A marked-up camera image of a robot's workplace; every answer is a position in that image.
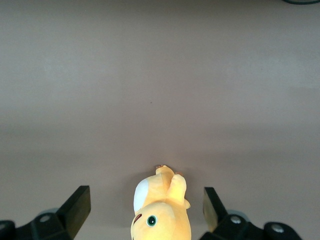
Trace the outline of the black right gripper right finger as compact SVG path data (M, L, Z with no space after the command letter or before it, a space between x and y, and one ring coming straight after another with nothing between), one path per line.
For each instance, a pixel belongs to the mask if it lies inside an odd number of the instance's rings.
M299 240L298 233L282 222L267 222L263 228L252 224L238 211L229 213L213 187L205 187L203 215L208 225L202 240Z

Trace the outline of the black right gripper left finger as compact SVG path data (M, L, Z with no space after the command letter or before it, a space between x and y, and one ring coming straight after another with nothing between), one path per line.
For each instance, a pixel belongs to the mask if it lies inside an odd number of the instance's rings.
M54 212L44 212L29 223L16 227L12 220L0 221L2 240L73 240L91 212L88 185L76 191Z

